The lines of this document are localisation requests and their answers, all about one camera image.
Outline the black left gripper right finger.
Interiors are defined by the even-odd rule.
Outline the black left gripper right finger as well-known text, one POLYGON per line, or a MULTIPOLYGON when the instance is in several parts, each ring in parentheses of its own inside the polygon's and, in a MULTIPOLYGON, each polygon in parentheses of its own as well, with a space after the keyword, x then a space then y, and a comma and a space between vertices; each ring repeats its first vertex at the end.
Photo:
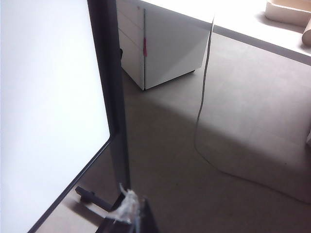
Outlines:
POLYGON ((158 233, 159 228, 156 219, 146 197, 141 200, 141 205, 138 210, 138 216, 135 221, 136 233, 158 233))

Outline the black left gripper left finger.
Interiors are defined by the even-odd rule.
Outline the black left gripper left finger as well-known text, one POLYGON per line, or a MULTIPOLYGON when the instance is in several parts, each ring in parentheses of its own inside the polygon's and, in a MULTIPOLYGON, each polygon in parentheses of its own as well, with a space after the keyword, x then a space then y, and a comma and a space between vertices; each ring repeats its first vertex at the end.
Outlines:
POLYGON ((104 218, 96 233, 132 233, 133 225, 114 219, 104 218))

